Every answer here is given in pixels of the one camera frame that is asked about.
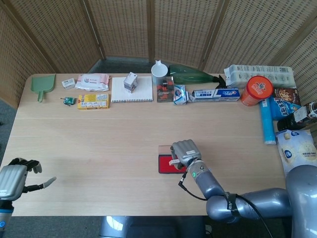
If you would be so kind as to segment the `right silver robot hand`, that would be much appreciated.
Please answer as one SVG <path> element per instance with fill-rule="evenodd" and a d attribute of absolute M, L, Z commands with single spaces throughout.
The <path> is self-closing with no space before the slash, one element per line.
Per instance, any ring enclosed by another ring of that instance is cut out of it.
<path fill-rule="evenodd" d="M 182 140 L 174 142 L 171 147 L 172 160 L 170 165 L 174 165 L 177 170 L 189 167 L 194 161 L 201 160 L 202 156 L 193 140 Z"/>

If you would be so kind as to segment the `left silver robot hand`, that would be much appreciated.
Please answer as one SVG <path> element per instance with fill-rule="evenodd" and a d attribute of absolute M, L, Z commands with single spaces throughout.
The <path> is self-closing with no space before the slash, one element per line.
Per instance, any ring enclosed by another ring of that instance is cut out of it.
<path fill-rule="evenodd" d="M 21 194 L 47 188 L 56 180 L 56 177 L 53 177 L 40 185 L 26 186 L 26 178 L 31 171 L 35 174 L 42 172 L 39 161 L 15 158 L 4 166 L 0 171 L 0 199 L 15 201 Z"/>

